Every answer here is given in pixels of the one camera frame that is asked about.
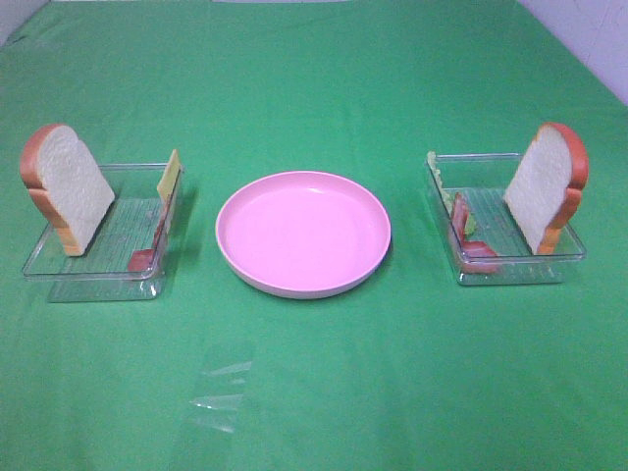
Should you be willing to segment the toy bread slice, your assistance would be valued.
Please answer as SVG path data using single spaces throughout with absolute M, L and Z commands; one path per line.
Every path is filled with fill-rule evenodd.
M 46 125 L 26 142 L 20 175 L 65 253 L 82 256 L 115 200 L 86 144 L 67 125 Z
M 588 177 L 589 158 L 580 136 L 565 124 L 541 125 L 503 197 L 533 254 L 554 252 Z

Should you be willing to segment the green tablecloth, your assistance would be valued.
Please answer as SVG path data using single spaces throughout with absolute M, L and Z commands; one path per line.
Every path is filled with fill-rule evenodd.
M 590 155 L 560 285 L 459 286 L 423 161 L 524 150 L 565 123 Z M 22 266 L 43 225 L 28 137 L 185 167 L 155 299 L 53 304 Z M 392 248 L 363 285 L 296 301 L 243 283 L 224 201 L 312 169 L 373 191 Z M 233 434 L 189 421 L 208 348 L 254 357 Z M 515 1 L 51 2 L 1 51 L 5 470 L 623 470 L 627 110 Z

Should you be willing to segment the clear plastic film piece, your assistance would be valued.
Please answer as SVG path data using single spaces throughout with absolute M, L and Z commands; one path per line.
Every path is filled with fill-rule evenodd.
M 202 430 L 233 434 L 254 357 L 249 341 L 211 344 L 188 400 L 189 421 Z

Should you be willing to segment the tray bacon strip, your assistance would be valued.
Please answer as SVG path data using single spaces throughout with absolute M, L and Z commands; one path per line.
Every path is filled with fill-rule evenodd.
M 469 209 L 463 196 L 457 192 L 453 199 L 450 221 L 453 232 L 450 241 L 460 249 L 456 255 L 456 263 L 463 273 L 491 274 L 497 271 L 498 265 L 486 258 L 495 258 L 497 253 L 481 240 L 469 240 L 465 227 L 469 219 Z
M 171 226 L 171 208 L 174 195 L 171 194 L 162 208 L 159 224 L 154 232 L 150 248 L 136 250 L 132 253 L 127 269 L 132 273 L 145 272 L 157 264 L 158 255 L 167 245 L 168 233 Z

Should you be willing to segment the green toy lettuce leaf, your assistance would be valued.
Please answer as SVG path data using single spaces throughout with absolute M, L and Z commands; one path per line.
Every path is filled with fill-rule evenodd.
M 451 215 L 451 212 L 453 209 L 454 197 L 449 192 L 447 192 L 443 187 L 441 171 L 437 167 L 436 157 L 437 157 L 437 154 L 435 151 L 429 151 L 427 154 L 427 164 L 430 170 L 432 171 L 433 176 L 436 180 L 437 189 L 441 196 L 441 200 L 443 204 L 445 205 L 446 212 L 448 215 Z M 467 222 L 465 223 L 465 226 L 464 226 L 464 234 L 466 236 L 471 236 L 476 231 L 476 228 L 477 228 L 476 220 L 471 214 L 469 214 L 467 218 Z

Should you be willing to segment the clear left plastic tray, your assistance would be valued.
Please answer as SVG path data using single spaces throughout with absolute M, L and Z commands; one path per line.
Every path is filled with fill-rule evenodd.
M 153 268 L 132 273 L 127 266 L 134 251 L 152 245 L 164 206 L 156 186 L 166 165 L 102 165 L 100 170 L 114 190 L 115 200 L 88 249 L 82 256 L 66 255 L 53 227 L 47 225 L 23 266 L 25 279 L 48 283 L 50 302 L 131 301 L 157 297 L 166 282 L 164 259 L 169 234 L 167 245 Z M 183 168 L 172 193 L 172 220 L 177 213 L 182 185 Z

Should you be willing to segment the clear plastic tray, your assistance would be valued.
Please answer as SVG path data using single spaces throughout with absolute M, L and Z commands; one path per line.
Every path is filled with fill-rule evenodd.
M 496 263 L 491 274 L 463 273 L 456 263 L 460 249 L 450 241 L 453 232 L 450 215 L 437 189 L 436 180 L 425 161 L 428 199 L 441 233 L 453 274 L 463 286 L 503 286 L 556 284 L 570 278 L 574 265 L 587 254 L 584 244 L 570 226 L 565 226 L 554 253 L 535 255 L 511 216 L 503 194 L 519 165 L 519 153 L 439 154 L 436 164 L 444 189 L 453 197 L 459 192 L 477 224 L 469 240 L 481 240 L 496 253 L 486 261 Z
M 166 282 L 164 259 L 169 234 L 167 245 L 153 268 L 132 273 L 127 266 L 134 251 L 152 245 L 164 206 L 156 186 L 166 165 L 102 165 L 100 170 L 114 190 L 115 200 L 88 249 L 82 256 L 66 255 L 53 227 L 47 225 L 23 266 L 25 279 L 48 283 L 50 302 L 131 301 L 157 297 Z M 182 185 L 183 168 L 172 193 L 172 220 L 177 213 Z

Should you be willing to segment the pink round plate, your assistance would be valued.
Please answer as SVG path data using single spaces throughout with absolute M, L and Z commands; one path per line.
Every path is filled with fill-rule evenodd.
M 236 191 L 215 224 L 232 270 L 273 295 L 315 299 L 350 290 L 384 260 L 392 226 L 380 200 L 339 175 L 292 171 Z

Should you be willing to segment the yellow toy cheese slice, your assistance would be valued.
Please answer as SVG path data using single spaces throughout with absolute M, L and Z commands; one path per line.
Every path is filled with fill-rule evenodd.
M 182 168 L 179 151 L 174 149 L 156 188 L 163 204 L 166 204 L 173 193 L 180 170 Z

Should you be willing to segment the clear right plastic tray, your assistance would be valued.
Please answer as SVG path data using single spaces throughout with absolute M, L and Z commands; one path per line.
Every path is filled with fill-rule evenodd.
M 428 199 L 441 233 L 453 274 L 463 286 L 503 286 L 556 284 L 570 278 L 574 265 L 587 254 L 584 244 L 570 226 L 565 226 L 554 253 L 535 255 L 511 216 L 503 194 L 519 165 L 519 153 L 439 154 L 436 164 L 444 189 L 453 197 L 459 192 L 477 224 L 469 240 L 481 240 L 496 253 L 486 261 L 496 263 L 491 274 L 463 273 L 456 263 L 460 249 L 450 241 L 453 232 L 450 215 L 437 189 L 436 180 L 425 161 Z

